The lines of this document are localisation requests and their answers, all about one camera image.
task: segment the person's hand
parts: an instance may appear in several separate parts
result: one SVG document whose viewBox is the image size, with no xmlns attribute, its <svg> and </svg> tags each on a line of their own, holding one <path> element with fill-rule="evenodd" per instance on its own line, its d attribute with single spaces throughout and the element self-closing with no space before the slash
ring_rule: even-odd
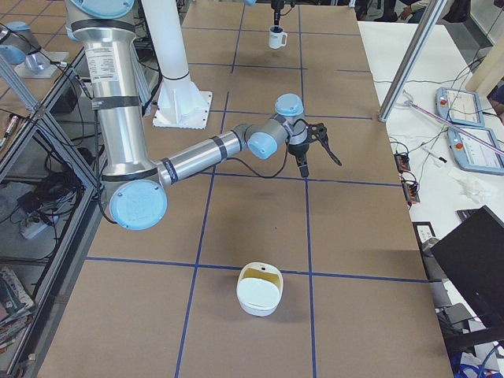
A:
<svg viewBox="0 0 504 378">
<path fill-rule="evenodd" d="M 411 6 L 405 6 L 402 9 L 401 14 L 399 14 L 399 17 L 401 17 L 401 20 L 405 20 L 411 13 L 413 13 L 413 11 L 411 10 Z"/>
</svg>

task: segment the metal frame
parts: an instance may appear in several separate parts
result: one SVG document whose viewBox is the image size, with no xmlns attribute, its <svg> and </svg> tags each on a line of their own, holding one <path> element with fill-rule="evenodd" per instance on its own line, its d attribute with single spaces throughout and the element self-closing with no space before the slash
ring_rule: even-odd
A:
<svg viewBox="0 0 504 378">
<path fill-rule="evenodd" d="M 80 62 L 83 56 L 83 51 L 81 51 L 74 61 Z M 61 158 L 72 166 L 72 169 L 84 186 L 83 197 L 77 205 L 72 219 L 65 225 L 65 233 L 62 236 L 61 245 L 53 261 L 50 263 L 40 291 L 36 295 L 36 298 L 34 298 L 36 303 L 34 321 L 18 334 L 17 343 L 12 346 L 16 347 L 16 349 L 13 352 L 13 356 L 10 358 L 7 369 L 0 371 L 0 377 L 12 377 L 17 373 L 18 369 L 24 369 L 30 362 L 20 361 L 20 357 L 25 352 L 24 348 L 34 329 L 40 326 L 40 324 L 36 324 L 36 322 L 39 319 L 41 309 L 47 300 L 48 294 L 58 276 L 61 265 L 69 252 L 69 248 L 72 245 L 76 233 L 82 228 L 81 222 L 83 221 L 84 214 L 87 212 L 91 199 L 95 194 L 95 174 L 91 167 L 85 162 L 82 155 L 72 145 L 72 142 L 63 129 L 61 129 L 57 120 L 50 114 L 50 109 L 57 101 L 59 95 L 71 85 L 69 80 L 74 76 L 75 73 L 72 70 L 66 71 L 66 75 L 63 74 L 60 76 L 55 85 L 50 89 L 49 94 L 40 102 L 30 92 L 11 65 L 0 55 L 0 77 L 6 81 L 30 112 L 30 115 L 23 122 L 19 132 L 15 135 L 12 145 L 0 161 L 0 180 L 8 174 L 8 171 L 13 167 L 16 159 L 27 147 L 34 134 L 39 132 L 46 143 L 54 147 L 61 155 Z"/>
<path fill-rule="evenodd" d="M 401 61 L 401 65 L 395 74 L 391 87 L 385 96 L 384 103 L 380 108 L 380 112 L 378 114 L 378 120 L 380 122 L 387 122 L 388 116 L 390 116 L 391 111 L 395 106 L 395 102 L 401 94 L 402 89 L 408 80 L 408 76 L 410 76 L 410 73 L 420 56 L 425 43 L 427 43 L 428 37 L 430 36 L 432 29 L 441 15 L 447 1 L 448 0 L 432 0 L 428 3 L 424 16 L 418 24 L 417 30 L 409 43 L 408 50 Z"/>
</svg>

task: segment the power strip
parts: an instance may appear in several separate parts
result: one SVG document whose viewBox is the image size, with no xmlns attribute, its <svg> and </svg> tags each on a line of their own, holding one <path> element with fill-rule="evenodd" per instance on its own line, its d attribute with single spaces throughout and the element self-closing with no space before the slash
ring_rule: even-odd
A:
<svg viewBox="0 0 504 378">
<path fill-rule="evenodd" d="M 57 223 L 57 220 L 59 219 L 58 215 L 53 215 L 52 217 L 53 224 Z M 40 232 L 44 231 L 46 228 L 49 226 L 52 227 L 51 224 L 47 224 L 40 218 L 36 218 L 35 220 L 28 220 L 26 222 L 20 223 L 19 227 L 19 233 L 23 238 L 26 240 L 31 240 L 35 238 Z"/>
<path fill-rule="evenodd" d="M 394 154 L 395 166 L 399 173 L 409 172 L 410 160 L 405 154 Z"/>
<path fill-rule="evenodd" d="M 404 192 L 404 197 L 406 198 L 406 202 L 408 205 L 413 205 L 415 203 L 420 202 L 420 197 L 418 196 L 417 189 L 414 185 L 409 183 L 402 182 L 402 191 Z"/>
</svg>

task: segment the white desk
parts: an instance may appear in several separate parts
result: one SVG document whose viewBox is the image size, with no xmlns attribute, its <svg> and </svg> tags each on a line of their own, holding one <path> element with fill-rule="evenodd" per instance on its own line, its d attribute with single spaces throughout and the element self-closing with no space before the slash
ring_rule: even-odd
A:
<svg viewBox="0 0 504 378">
<path fill-rule="evenodd" d="M 381 104 L 391 84 L 377 82 L 394 79 L 413 37 L 416 25 L 359 22 L 359 28 Z M 444 82 L 454 80 L 466 66 L 464 58 L 448 31 L 444 26 L 437 25 L 421 52 L 408 81 Z M 413 101 L 416 104 L 435 113 L 436 90 L 439 87 L 463 88 L 470 76 L 470 73 L 467 76 L 461 75 L 460 79 L 454 83 L 408 82 L 405 89 L 413 96 Z M 484 109 L 491 108 L 486 98 L 480 98 L 480 100 Z M 485 116 L 485 126 L 492 128 L 498 139 L 504 140 L 504 127 L 497 117 Z M 411 150 L 438 135 L 441 127 L 440 123 L 411 108 L 396 107 L 387 120 L 389 136 L 405 143 Z M 441 163 L 421 149 L 415 150 L 409 155 L 411 171 L 420 181 L 419 195 L 421 200 L 421 203 L 413 205 L 409 211 L 411 221 L 430 221 L 436 236 L 441 239 L 461 223 L 455 213 L 458 209 L 479 208 L 482 205 L 487 205 L 501 219 L 504 219 L 504 202 L 502 201 L 504 177 L 464 172 L 458 169 L 450 154 L 446 133 L 439 137 L 437 143 L 434 145 L 429 143 L 429 146 L 440 156 L 446 158 L 447 163 Z M 398 147 L 398 150 L 404 151 L 401 146 Z M 481 203 L 474 202 L 463 194 L 462 185 L 450 176 L 451 172 L 474 175 L 493 187 L 493 195 Z M 447 282 L 445 287 L 452 303 L 466 304 L 453 284 Z M 504 363 L 499 361 L 499 365 L 501 371 L 504 371 Z"/>
</svg>

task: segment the blue joint cap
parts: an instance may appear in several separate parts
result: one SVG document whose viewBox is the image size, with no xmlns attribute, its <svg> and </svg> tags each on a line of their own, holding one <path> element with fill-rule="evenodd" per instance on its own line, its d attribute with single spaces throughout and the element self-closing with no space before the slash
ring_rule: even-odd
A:
<svg viewBox="0 0 504 378">
<path fill-rule="evenodd" d="M 65 26 L 66 28 L 66 35 L 72 40 L 73 42 L 79 42 L 79 40 L 74 36 L 72 28 L 69 28 L 68 26 Z"/>
<path fill-rule="evenodd" d="M 0 54 L 10 65 L 20 65 L 26 58 L 26 54 L 14 46 L 0 46 Z"/>
<path fill-rule="evenodd" d="M 23 21 L 13 21 L 6 24 L 6 27 L 12 30 L 13 32 L 24 32 L 26 30 L 30 30 L 30 27 L 26 22 Z"/>
<path fill-rule="evenodd" d="M 299 96 L 294 93 L 286 93 L 276 100 L 275 111 L 284 117 L 296 117 L 305 110 Z"/>
<path fill-rule="evenodd" d="M 128 230 L 145 230 L 165 215 L 168 198 L 159 183 L 134 180 L 122 184 L 110 199 L 113 219 Z"/>
<path fill-rule="evenodd" d="M 71 0 L 83 12 L 101 19 L 113 20 L 125 16 L 135 0 Z"/>
<path fill-rule="evenodd" d="M 275 138 L 265 132 L 255 132 L 246 144 L 250 152 L 262 160 L 269 158 L 278 149 Z"/>
</svg>

